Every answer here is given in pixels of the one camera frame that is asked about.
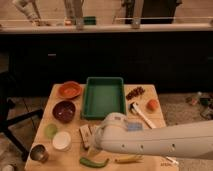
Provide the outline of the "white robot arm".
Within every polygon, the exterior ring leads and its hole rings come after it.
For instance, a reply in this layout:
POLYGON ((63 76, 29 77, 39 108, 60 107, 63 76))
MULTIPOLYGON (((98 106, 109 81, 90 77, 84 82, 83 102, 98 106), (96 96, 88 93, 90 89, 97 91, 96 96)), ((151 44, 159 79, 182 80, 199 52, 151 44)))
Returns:
POLYGON ((213 160, 213 121, 129 131, 130 120, 110 113, 97 127, 90 146, 121 154, 213 160))

